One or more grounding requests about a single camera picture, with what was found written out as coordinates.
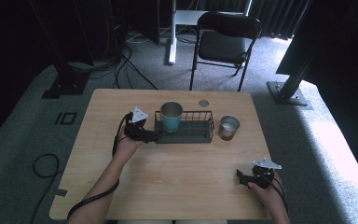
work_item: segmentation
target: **black chair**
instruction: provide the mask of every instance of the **black chair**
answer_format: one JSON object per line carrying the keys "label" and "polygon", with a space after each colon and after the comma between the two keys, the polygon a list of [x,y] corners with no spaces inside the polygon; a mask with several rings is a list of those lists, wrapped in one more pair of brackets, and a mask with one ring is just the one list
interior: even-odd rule
{"label": "black chair", "polygon": [[193,89],[197,63],[206,63],[236,68],[233,76],[236,76],[243,66],[241,82],[238,87],[238,91],[241,91],[252,47],[260,33],[260,21],[255,18],[219,12],[203,14],[197,23],[197,40],[191,69],[190,90]]}

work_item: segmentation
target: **desk leg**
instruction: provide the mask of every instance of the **desk leg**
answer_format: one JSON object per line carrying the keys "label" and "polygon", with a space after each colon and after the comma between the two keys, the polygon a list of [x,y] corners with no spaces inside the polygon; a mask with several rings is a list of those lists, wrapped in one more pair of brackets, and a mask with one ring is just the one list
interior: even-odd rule
{"label": "desk leg", "polygon": [[175,64],[176,61],[176,0],[172,0],[172,35],[171,35],[171,47],[170,47],[170,64]]}

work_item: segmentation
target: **chair backrest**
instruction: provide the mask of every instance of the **chair backrest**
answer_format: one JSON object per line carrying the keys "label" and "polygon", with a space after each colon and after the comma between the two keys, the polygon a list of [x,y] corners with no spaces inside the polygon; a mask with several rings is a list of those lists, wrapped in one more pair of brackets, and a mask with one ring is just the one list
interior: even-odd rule
{"label": "chair backrest", "polygon": [[256,40],[261,33],[258,19],[219,12],[206,12],[198,20],[199,29],[211,29],[222,35]]}

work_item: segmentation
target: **wire basket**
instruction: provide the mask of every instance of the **wire basket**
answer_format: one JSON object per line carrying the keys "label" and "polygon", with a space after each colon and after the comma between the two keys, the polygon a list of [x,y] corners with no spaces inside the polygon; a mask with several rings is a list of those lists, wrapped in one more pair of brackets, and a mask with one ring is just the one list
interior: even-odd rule
{"label": "wire basket", "polygon": [[160,134],[156,143],[211,143],[213,138],[212,111],[184,111],[179,129],[174,133],[164,130],[160,111],[155,113],[155,132]]}

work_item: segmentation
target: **metal cup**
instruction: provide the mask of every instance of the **metal cup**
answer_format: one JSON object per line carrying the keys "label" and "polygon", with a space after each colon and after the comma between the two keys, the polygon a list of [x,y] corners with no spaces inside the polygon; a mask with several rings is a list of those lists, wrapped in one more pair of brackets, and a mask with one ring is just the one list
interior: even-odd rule
{"label": "metal cup", "polygon": [[167,133],[175,133],[178,131],[182,113],[182,106],[176,102],[167,102],[162,105],[162,124]]}
{"label": "metal cup", "polygon": [[235,132],[240,128],[240,121],[233,116],[227,115],[220,120],[219,136],[224,141],[234,137]]}

